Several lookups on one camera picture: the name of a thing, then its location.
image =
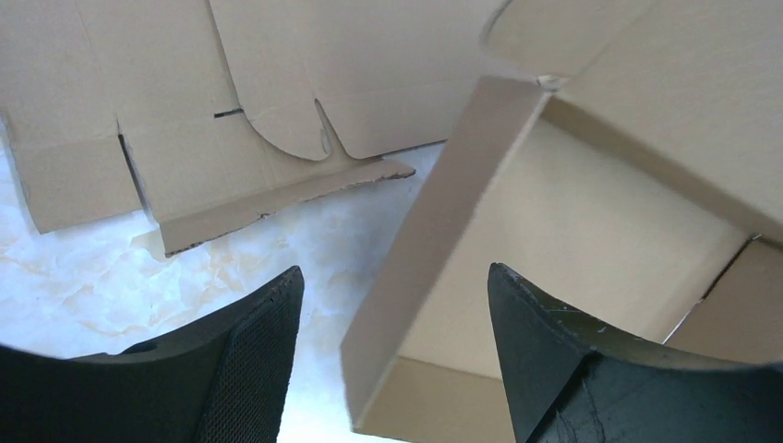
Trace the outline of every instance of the cardboard box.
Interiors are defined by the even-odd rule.
[[[171,255],[412,174],[378,156],[449,135],[498,1],[3,2],[30,214],[45,233],[135,210],[136,181]]]
[[[492,262],[663,342],[749,237],[783,238],[781,17],[773,0],[504,4],[483,46],[519,79],[479,81],[343,341],[355,430],[513,441]]]
[[[492,262],[663,341],[747,233],[537,120],[536,84],[482,78],[342,345],[357,432],[513,441],[487,304]]]

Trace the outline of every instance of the black mesh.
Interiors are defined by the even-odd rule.
[[[274,297],[247,316],[223,351],[198,442],[272,442],[280,430],[299,310]]]
[[[783,442],[782,364],[645,341],[503,265],[492,266],[488,289],[518,442]]]
[[[58,360],[0,346],[0,443],[274,441],[303,292],[291,268],[118,355]]]

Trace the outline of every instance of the white marble surface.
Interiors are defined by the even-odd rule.
[[[279,441],[382,441],[350,432],[339,345],[439,152],[395,155],[418,170],[411,178],[311,201],[165,259],[141,211],[37,234],[4,146],[0,342],[62,358],[118,353],[299,265],[305,300]]]

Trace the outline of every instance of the scratch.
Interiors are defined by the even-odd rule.
[[[568,441],[571,441],[573,443],[579,443],[579,437],[576,436],[576,430],[573,429],[571,423],[569,423],[569,421],[562,416],[560,411],[557,411],[557,416],[558,416],[558,421],[563,425],[563,427],[565,427],[565,432],[568,437]],[[558,432],[558,440],[562,440],[562,438],[560,438],[560,432]]]
[[[584,388],[584,394],[587,395],[587,401],[590,403],[590,416],[593,417],[593,425],[596,427],[596,441],[598,443],[607,443],[607,430],[604,429],[604,423],[598,417],[596,398],[593,397],[593,393],[590,392],[590,388],[587,387],[587,383],[584,380],[582,380],[582,388]]]

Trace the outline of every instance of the cardboard flap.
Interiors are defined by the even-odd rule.
[[[783,361],[783,249],[751,241],[666,345],[736,362]]]
[[[340,174],[325,175],[306,182],[253,194],[220,206],[161,222],[165,254],[184,250],[248,226],[274,212],[297,203],[323,197],[352,186],[381,180],[405,178],[415,171],[399,162],[369,162]]]
[[[272,145],[323,160],[315,99],[365,159],[445,139],[499,0],[211,0],[239,102]]]
[[[124,132],[239,107],[202,0],[77,2]]]
[[[396,162],[354,160],[337,149],[322,162],[297,159],[266,142],[242,114],[128,133],[126,142],[167,255],[285,206],[414,172]],[[369,167],[377,162],[382,166]]]
[[[39,232],[139,209],[76,3],[4,1],[0,32],[0,106]]]
[[[563,99],[760,212],[744,226],[783,240],[783,3],[685,3],[657,2]]]
[[[481,42],[525,74],[569,78],[582,71],[656,0],[504,0]]]

